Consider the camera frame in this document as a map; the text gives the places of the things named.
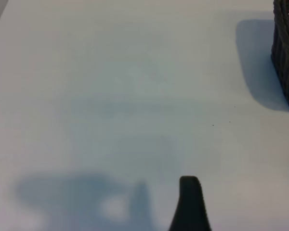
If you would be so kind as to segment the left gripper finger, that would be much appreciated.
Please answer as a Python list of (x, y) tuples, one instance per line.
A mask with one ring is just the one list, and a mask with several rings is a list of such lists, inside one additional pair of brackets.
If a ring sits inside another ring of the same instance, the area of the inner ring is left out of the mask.
[(179, 200), (169, 231), (210, 231), (201, 184), (195, 176), (179, 180)]

